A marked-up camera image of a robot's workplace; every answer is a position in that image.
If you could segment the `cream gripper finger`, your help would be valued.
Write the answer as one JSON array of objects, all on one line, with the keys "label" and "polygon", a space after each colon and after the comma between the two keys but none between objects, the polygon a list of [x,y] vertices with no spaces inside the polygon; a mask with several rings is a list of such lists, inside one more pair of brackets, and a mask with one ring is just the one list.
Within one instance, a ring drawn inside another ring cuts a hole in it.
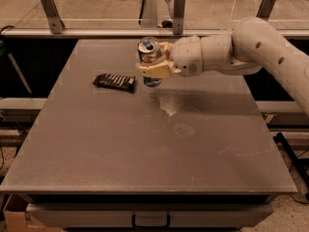
[{"label": "cream gripper finger", "polygon": [[159,49],[160,49],[160,57],[159,60],[161,62],[166,60],[166,50],[167,50],[167,46],[166,43],[160,43],[159,44]]},{"label": "cream gripper finger", "polygon": [[173,73],[174,64],[170,61],[163,61],[159,64],[137,63],[136,68],[140,74],[149,78],[168,78]]}]

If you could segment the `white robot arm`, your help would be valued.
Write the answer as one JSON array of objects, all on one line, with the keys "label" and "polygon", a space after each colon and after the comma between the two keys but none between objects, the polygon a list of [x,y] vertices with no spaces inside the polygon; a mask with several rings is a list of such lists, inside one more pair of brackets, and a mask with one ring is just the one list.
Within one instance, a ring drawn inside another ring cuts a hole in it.
[{"label": "white robot arm", "polygon": [[136,68],[147,84],[157,86],[174,74],[247,75],[264,69],[309,115],[309,56],[258,17],[243,19],[227,34],[190,36],[173,43],[144,38],[137,51]]}]

